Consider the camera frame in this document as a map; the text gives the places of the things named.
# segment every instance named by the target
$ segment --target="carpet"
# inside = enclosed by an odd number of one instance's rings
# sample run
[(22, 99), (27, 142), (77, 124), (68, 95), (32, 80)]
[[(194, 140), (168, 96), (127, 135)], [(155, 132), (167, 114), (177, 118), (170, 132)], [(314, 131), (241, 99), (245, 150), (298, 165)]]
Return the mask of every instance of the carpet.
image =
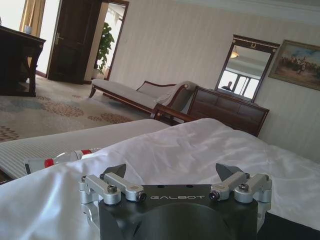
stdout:
[(36, 97), (0, 96), (0, 142), (71, 132), (148, 118), (103, 96), (91, 85), (36, 77)]

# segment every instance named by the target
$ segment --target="wooden door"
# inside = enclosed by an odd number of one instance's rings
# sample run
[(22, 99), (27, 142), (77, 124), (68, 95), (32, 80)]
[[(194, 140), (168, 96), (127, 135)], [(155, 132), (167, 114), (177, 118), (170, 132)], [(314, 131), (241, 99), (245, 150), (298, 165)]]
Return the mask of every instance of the wooden door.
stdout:
[(82, 84), (101, 0), (61, 0), (48, 79)]

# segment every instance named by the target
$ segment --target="picture frame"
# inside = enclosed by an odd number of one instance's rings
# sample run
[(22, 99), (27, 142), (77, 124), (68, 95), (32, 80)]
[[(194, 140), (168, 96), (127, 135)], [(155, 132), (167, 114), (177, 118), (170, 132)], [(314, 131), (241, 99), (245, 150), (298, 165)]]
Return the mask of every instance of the picture frame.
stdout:
[(320, 46), (284, 40), (269, 77), (320, 91)]

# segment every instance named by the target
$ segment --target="metal bracket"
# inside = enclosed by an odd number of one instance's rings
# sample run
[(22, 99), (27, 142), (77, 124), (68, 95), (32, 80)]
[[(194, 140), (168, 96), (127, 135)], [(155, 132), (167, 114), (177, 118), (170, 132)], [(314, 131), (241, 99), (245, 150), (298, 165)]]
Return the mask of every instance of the metal bracket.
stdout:
[(121, 201), (122, 195), (131, 202), (142, 202), (147, 198), (144, 187), (130, 183), (113, 172), (105, 173), (100, 178), (95, 175), (83, 176), (79, 184), (81, 208), (86, 214), (89, 225), (100, 232), (99, 210), (94, 204), (103, 197), (107, 205), (116, 205)]
[(211, 185), (209, 196), (212, 200), (226, 200), (229, 198), (230, 192), (246, 180), (247, 174), (237, 171), (221, 183)]
[(234, 199), (240, 203), (251, 203), (255, 199), (258, 203), (257, 232), (265, 221), (266, 212), (271, 209), (272, 180), (268, 175), (256, 174), (245, 184), (234, 189)]
[(128, 182), (127, 180), (124, 180), (122, 177), (114, 174), (113, 172), (106, 173), (102, 176), (103, 181), (120, 189), (120, 191), (125, 194), (125, 198), (128, 201), (142, 202), (147, 198), (147, 195), (144, 192), (144, 187), (141, 185)]

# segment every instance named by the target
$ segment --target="window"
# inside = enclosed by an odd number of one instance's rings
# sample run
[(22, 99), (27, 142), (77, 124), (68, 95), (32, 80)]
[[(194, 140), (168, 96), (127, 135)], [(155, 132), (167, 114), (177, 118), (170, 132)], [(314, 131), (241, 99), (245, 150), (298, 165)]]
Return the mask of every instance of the window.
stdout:
[(229, 82), (232, 82), (230, 88), (233, 93), (248, 99), (254, 97), (259, 84), (258, 79), (225, 70), (218, 88), (221, 89), (224, 86), (228, 86)]

